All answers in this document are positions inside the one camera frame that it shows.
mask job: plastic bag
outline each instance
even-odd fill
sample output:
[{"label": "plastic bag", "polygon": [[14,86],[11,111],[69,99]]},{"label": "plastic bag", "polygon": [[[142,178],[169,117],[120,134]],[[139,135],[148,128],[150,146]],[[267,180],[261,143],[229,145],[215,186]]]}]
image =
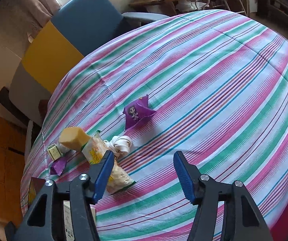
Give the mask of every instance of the plastic bag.
[{"label": "plastic bag", "polygon": [[[90,164],[96,164],[100,162],[107,150],[108,147],[97,132],[87,142],[82,152],[86,157],[90,157],[88,158]],[[113,170],[111,171],[111,176],[106,186],[107,191],[113,194],[129,188],[133,184],[135,184],[135,181],[118,165],[117,161],[114,160]]]},{"label": "plastic bag", "polygon": [[200,0],[196,0],[195,2],[191,2],[188,0],[179,0],[176,5],[176,9],[181,12],[189,12],[195,10],[204,10],[205,7],[209,7],[210,0],[206,0],[207,3],[199,2]]}]

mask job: blue gripper pad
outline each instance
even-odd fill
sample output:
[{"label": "blue gripper pad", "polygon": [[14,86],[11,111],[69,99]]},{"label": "blue gripper pad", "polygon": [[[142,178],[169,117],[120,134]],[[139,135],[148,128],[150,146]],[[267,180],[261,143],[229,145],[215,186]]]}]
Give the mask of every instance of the blue gripper pad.
[{"label": "blue gripper pad", "polygon": [[185,165],[180,158],[180,155],[177,152],[175,152],[174,154],[173,164],[177,176],[180,180],[180,184],[182,186],[185,198],[188,199],[191,203],[193,203],[193,201],[195,200],[193,181],[189,176]]},{"label": "blue gripper pad", "polygon": [[101,168],[101,171],[95,181],[95,194],[93,196],[94,202],[97,203],[102,197],[105,192],[105,188],[108,182],[108,179],[111,175],[111,170],[114,166],[114,154],[110,151],[107,158],[102,158],[100,163],[104,163]]}]

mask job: small yellow box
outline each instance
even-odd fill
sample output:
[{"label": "small yellow box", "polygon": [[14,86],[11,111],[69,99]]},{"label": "small yellow box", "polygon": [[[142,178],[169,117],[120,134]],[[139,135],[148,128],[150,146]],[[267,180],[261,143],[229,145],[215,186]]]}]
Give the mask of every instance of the small yellow box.
[{"label": "small yellow box", "polygon": [[55,144],[49,145],[47,148],[47,151],[48,151],[48,154],[50,155],[50,157],[52,158],[53,161],[55,161],[55,160],[57,160],[63,156]]}]

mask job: metal screw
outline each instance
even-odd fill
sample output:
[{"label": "metal screw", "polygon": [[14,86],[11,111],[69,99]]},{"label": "metal screw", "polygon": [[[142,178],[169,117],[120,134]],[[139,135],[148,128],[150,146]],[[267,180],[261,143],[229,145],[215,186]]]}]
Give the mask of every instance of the metal screw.
[{"label": "metal screw", "polygon": [[54,181],[52,181],[51,179],[49,179],[49,180],[47,180],[47,181],[45,182],[45,185],[48,186],[48,187],[50,187],[53,183],[54,183]]},{"label": "metal screw", "polygon": [[242,187],[243,183],[240,180],[236,180],[234,183],[237,187]]},{"label": "metal screw", "polygon": [[206,174],[201,175],[201,180],[208,181],[210,177]]},{"label": "metal screw", "polygon": [[87,178],[88,178],[87,174],[82,174],[82,175],[79,176],[80,180],[86,180]]}]

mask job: yellow cushion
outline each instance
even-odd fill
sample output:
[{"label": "yellow cushion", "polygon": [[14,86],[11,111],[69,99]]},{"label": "yellow cushion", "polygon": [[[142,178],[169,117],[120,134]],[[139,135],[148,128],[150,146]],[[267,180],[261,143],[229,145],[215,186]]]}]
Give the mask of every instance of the yellow cushion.
[{"label": "yellow cushion", "polygon": [[22,64],[37,82],[53,93],[62,78],[83,58],[49,21],[29,46]]}]

